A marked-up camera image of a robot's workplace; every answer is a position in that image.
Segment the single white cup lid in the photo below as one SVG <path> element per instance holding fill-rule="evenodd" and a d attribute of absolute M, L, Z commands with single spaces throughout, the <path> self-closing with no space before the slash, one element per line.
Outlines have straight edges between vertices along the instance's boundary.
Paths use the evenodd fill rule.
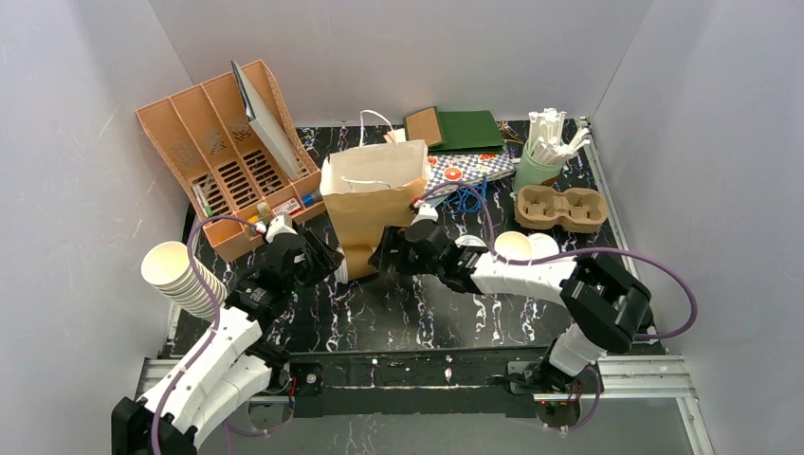
<path fill-rule="evenodd" d="M 455 244 L 458 246 L 480 246 L 486 247 L 486 242 L 475 235 L 465 234 L 455 239 Z"/>

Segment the kraft paper takeout bag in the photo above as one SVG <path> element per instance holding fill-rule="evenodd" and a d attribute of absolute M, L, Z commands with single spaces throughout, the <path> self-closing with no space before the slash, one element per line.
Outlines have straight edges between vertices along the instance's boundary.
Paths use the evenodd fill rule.
<path fill-rule="evenodd" d="M 320 168 L 320 194 L 345 250 L 375 248 L 386 226 L 409 226 L 410 205 L 423 196 L 430 177 L 426 142 L 394 138 L 369 144 L 367 114 L 390 122 L 374 110 L 362 110 L 356 147 L 328 155 Z"/>

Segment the stack of pulp cup carriers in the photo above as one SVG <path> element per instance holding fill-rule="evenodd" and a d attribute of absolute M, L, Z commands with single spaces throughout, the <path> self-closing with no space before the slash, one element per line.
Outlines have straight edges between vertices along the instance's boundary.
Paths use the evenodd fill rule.
<path fill-rule="evenodd" d="M 520 189 L 515 220 L 524 228 L 546 230 L 559 226 L 572 233 L 593 233 L 608 220 L 608 206 L 595 190 L 570 188 L 557 191 L 548 186 Z"/>

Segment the brown paper coffee cup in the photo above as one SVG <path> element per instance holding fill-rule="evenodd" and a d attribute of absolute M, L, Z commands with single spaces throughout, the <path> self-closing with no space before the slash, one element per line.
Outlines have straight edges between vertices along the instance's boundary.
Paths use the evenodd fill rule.
<path fill-rule="evenodd" d="M 375 252 L 374 247 L 353 246 L 343 249 L 339 246 L 337 251 L 343 255 L 343 260 L 334 273 L 336 282 L 347 283 L 377 273 L 377 269 L 369 264 L 369 259 Z"/>

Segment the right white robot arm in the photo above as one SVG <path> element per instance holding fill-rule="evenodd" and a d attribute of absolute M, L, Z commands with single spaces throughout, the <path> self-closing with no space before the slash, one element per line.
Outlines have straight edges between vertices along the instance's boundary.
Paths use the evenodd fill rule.
<path fill-rule="evenodd" d="M 435 276 L 457 293 L 517 295 L 566 308 L 573 322 L 540 364 L 530 373 L 509 376 L 531 389 L 567 385 L 605 355 L 628 352 L 651 299 L 650 291 L 609 254 L 575 252 L 543 264 L 502 259 L 477 237 L 462 243 L 448 238 L 431 220 L 386 227 L 368 263 L 379 271 Z"/>

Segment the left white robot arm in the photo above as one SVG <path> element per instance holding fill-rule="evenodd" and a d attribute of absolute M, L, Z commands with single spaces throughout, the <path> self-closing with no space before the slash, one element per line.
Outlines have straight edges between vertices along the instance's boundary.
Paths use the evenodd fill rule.
<path fill-rule="evenodd" d="M 237 282 L 218 321 L 192 349 L 138 399 L 116 404 L 112 453 L 195 454 L 233 412 L 268 389 L 288 354 L 265 339 L 265 330 L 299 289 L 325 281 L 344 256 L 303 228 L 271 235 L 266 254 Z"/>

